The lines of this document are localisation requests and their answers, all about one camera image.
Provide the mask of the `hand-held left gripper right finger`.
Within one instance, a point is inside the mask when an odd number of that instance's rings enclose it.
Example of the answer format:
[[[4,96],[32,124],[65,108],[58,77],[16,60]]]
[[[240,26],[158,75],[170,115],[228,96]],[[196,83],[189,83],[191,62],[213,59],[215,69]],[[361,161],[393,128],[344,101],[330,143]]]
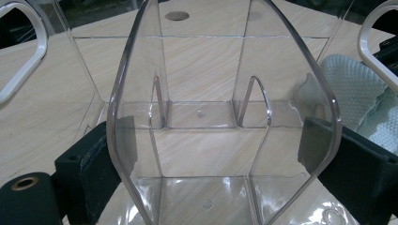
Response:
[[[398,217],[398,156],[344,127],[336,156],[320,171],[332,131],[329,122],[307,117],[298,162],[360,225],[387,225],[391,216]]]

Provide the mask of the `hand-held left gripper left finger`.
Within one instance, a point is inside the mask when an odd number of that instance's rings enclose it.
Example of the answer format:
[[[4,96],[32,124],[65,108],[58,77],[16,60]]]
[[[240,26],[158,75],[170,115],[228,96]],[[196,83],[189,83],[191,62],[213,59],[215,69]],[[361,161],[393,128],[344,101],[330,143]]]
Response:
[[[72,225],[95,225],[121,183],[106,128],[107,122],[98,124],[54,162],[55,180],[67,204],[61,212]]]

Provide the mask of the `light blue cleaning cloth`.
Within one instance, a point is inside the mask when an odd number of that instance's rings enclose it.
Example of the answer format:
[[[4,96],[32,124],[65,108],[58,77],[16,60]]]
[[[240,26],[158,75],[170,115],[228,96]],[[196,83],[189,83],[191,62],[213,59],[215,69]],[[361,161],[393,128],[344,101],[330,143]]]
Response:
[[[327,56],[320,69],[337,98],[343,125],[398,156],[398,94],[345,55]]]

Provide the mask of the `clear acrylic organizer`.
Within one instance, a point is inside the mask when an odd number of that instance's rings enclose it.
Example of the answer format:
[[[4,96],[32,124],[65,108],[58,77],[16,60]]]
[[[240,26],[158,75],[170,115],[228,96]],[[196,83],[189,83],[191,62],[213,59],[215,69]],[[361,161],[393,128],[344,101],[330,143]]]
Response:
[[[0,0],[0,225],[72,225],[55,160],[107,122],[121,179],[95,225],[354,225],[298,161],[307,117],[333,128],[339,104],[320,69],[341,54],[368,65],[369,22],[286,0],[134,0],[74,26],[59,0]]]

